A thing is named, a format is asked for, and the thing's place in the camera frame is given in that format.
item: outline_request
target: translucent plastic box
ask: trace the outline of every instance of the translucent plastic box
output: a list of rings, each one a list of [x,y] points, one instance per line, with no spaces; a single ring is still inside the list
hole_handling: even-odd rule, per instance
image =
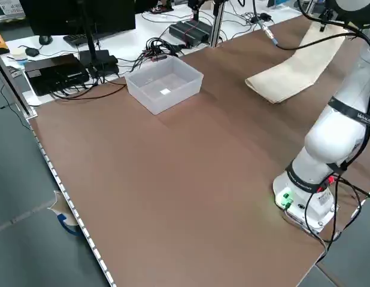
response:
[[[129,93],[152,114],[160,112],[199,93],[204,75],[177,57],[125,76]]]

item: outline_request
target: brown table surface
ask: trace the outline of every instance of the brown table surface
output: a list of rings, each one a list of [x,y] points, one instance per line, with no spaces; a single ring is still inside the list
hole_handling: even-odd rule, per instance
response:
[[[298,18],[272,30],[295,46],[308,26]],[[258,31],[183,57],[204,73],[202,90],[158,116],[126,89],[38,108],[32,127],[117,286],[297,285],[322,247],[283,220],[272,181],[359,47],[346,41],[314,87],[279,105],[244,83],[292,54]],[[370,190],[370,146],[346,178]],[[355,206],[343,193],[342,217]]]

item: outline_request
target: computer mouse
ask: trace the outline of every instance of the computer mouse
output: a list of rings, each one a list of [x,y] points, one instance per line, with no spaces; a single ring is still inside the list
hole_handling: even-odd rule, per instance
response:
[[[25,49],[25,53],[29,57],[36,57],[36,56],[40,55],[39,50],[37,50],[36,48],[27,48],[27,49]]]
[[[49,45],[53,41],[52,36],[39,36],[40,45]]]

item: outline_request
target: keyboard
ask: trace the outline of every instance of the keyboard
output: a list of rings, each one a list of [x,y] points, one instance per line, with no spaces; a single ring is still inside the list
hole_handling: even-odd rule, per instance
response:
[[[93,40],[96,42],[96,40],[100,40],[106,37],[109,37],[113,35],[114,33],[98,33],[93,34]],[[74,48],[80,47],[82,45],[87,44],[87,37],[85,34],[78,34],[78,35],[68,35],[63,37],[64,41],[67,42],[69,45],[71,45]]]

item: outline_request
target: beige cloth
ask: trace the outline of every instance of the beige cloth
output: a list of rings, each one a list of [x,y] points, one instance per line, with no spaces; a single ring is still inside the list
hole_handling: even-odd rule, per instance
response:
[[[345,29],[333,25],[326,26],[324,32],[319,30],[320,23],[313,22],[301,45],[346,33]],[[247,78],[245,83],[269,102],[280,103],[313,85],[334,58],[344,40],[345,37],[338,37],[297,50],[285,62]]]

